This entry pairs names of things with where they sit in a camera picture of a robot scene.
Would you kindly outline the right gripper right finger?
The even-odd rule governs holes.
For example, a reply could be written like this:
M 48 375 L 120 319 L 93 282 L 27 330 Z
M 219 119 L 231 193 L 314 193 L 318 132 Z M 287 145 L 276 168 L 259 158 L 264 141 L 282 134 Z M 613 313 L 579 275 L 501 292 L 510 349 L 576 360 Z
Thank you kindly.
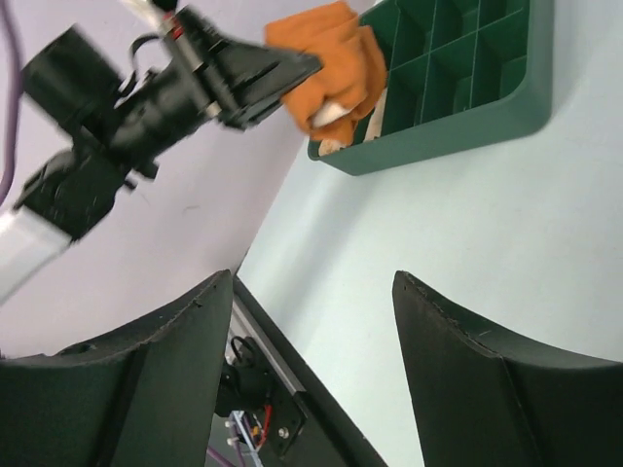
M 428 466 L 618 466 L 622 366 L 535 341 L 406 271 L 392 300 Z

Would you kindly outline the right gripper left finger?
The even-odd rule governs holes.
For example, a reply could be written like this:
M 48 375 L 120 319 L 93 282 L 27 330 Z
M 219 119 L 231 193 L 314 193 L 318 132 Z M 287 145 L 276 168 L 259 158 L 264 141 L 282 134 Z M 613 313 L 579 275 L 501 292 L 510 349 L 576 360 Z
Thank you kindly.
M 233 301 L 220 271 L 53 356 L 1 362 L 5 466 L 201 466 Z

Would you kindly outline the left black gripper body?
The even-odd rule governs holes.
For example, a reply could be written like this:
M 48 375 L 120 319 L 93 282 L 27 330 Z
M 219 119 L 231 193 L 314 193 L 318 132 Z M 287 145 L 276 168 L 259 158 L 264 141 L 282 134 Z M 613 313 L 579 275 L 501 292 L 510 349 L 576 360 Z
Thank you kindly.
M 266 120 L 287 93 L 322 68 L 315 54 L 225 35 L 191 6 L 165 13 L 163 34 L 199 108 L 239 130 Z

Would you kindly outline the orange brown underwear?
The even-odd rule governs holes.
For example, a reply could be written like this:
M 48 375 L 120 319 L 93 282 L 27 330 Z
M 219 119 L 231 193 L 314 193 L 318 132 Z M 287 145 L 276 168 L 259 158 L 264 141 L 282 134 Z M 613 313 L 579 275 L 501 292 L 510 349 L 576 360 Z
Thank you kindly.
M 312 141 L 353 142 L 381 98 L 387 69 L 374 30 L 345 1 L 315 7 L 265 26 L 268 46 L 316 55 L 321 69 L 282 98 Z

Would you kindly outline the beige navy-trimmed underwear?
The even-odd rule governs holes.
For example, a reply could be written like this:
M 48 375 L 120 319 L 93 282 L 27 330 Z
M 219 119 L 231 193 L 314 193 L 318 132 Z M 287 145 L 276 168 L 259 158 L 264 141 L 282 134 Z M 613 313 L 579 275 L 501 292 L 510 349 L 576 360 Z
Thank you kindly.
M 385 116 L 385 103 L 386 103 L 387 89 L 384 89 L 381 96 L 372 112 L 368 125 L 366 127 L 364 142 L 369 142 L 377 139 L 382 134 L 384 116 Z

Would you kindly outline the peach boxer underwear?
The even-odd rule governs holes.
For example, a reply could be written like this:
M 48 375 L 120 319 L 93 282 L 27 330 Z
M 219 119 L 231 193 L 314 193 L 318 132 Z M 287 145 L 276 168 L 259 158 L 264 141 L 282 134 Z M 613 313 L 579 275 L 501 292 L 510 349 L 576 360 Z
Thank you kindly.
M 320 157 L 325 157 L 341 151 L 347 146 L 347 144 L 337 140 L 324 139 L 320 142 L 317 153 Z

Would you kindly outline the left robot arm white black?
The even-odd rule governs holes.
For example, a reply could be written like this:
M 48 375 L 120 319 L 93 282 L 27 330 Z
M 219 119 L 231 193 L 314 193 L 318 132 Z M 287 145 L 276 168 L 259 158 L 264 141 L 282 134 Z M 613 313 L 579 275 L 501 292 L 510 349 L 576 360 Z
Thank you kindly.
M 27 95 L 71 138 L 23 185 L 1 217 L 1 295 L 8 298 L 39 269 L 82 239 L 131 189 L 129 175 L 154 179 L 157 157 L 215 121 L 246 130 L 321 69 L 314 54 L 242 42 L 222 34 L 191 7 L 131 1 L 151 32 L 136 45 L 161 43 L 161 71 L 123 79 L 77 27 L 29 62 L 15 61 L 3 189 L 15 172 L 18 102 Z

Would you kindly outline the green compartment tray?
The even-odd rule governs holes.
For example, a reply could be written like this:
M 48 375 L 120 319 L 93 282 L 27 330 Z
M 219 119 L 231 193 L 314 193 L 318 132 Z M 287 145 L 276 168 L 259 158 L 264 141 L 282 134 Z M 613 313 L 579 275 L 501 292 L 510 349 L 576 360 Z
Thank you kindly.
M 382 1 L 360 21 L 385 55 L 379 137 L 308 157 L 359 176 L 516 139 L 552 113 L 552 1 Z

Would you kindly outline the aluminium front rail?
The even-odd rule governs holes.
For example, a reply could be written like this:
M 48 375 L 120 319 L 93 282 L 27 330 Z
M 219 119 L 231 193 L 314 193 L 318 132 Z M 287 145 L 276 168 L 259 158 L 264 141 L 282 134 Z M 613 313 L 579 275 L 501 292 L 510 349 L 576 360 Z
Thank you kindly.
M 268 362 L 268 366 L 278 376 L 290 394 L 305 390 L 304 385 L 287 364 L 274 342 L 270 339 L 270 336 L 238 295 L 234 295 L 230 336 L 252 338 L 258 346 L 259 352 L 263 354 Z

